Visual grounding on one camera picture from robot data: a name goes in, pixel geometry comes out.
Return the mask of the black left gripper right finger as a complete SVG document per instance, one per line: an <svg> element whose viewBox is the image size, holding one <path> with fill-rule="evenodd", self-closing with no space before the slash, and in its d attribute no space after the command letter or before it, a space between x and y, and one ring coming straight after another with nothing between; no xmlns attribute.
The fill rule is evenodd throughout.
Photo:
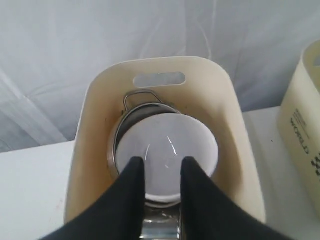
<svg viewBox="0 0 320 240"><path fill-rule="evenodd" d="M181 165L181 211L188 240L281 240L282 234L261 223L230 200L187 156Z"/></svg>

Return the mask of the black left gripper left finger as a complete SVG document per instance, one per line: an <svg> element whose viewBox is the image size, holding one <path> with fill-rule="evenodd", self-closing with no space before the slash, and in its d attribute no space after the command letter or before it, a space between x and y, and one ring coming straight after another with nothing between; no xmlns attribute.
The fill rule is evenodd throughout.
<svg viewBox="0 0 320 240"><path fill-rule="evenodd" d="M145 168L132 157L112 186L46 240L138 240L145 213Z"/></svg>

